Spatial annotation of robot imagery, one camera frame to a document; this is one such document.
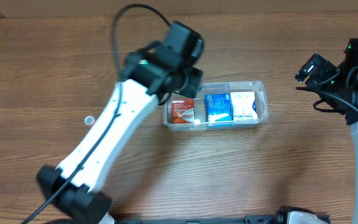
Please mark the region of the orange vitamin tube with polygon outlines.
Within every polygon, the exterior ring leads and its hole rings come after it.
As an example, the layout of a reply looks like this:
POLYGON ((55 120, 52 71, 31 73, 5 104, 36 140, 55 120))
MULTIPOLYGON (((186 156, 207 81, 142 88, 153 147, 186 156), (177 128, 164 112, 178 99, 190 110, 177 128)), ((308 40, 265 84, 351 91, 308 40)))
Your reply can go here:
POLYGON ((84 123, 87 126, 91 126, 95 122, 95 118, 93 116, 87 116, 84 118, 84 123))

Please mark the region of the blue VapoDrops box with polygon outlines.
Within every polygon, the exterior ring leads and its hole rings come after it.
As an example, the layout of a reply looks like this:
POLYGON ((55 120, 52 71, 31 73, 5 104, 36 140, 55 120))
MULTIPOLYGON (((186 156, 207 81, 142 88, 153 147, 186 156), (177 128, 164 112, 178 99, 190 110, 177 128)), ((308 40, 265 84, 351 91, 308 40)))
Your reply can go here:
POLYGON ((205 95, 206 118, 209 123, 232 121, 232 101, 229 93, 205 95))

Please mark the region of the red Panadol box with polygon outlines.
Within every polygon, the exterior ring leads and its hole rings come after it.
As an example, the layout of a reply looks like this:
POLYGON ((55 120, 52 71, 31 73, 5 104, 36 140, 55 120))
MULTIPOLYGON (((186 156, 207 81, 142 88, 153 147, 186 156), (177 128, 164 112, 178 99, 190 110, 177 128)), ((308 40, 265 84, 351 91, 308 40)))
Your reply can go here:
POLYGON ((173 122, 194 123, 195 109, 193 99, 173 100, 172 101, 173 122))

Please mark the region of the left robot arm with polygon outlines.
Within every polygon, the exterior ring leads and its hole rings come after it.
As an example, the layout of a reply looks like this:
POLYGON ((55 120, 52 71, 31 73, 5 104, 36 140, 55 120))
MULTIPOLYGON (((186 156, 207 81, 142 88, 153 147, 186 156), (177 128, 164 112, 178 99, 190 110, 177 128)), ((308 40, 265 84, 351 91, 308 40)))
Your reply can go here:
POLYGON ((112 200, 101 192, 114 161, 165 95, 197 95, 202 72, 194 64, 203 49, 202 40, 155 41, 131 52, 120 71, 122 80, 80 144, 57 167, 39 170, 37 181, 46 198, 40 209, 52 203, 71 223, 114 223, 108 213, 112 200))

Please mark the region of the white medicine box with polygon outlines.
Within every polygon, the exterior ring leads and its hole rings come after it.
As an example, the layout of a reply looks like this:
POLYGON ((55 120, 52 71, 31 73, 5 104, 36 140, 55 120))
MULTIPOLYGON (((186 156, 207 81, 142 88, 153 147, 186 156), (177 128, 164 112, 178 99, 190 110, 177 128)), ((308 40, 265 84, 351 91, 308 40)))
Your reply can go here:
POLYGON ((253 91, 232 92, 230 95, 234 121, 258 119, 255 93, 253 91))

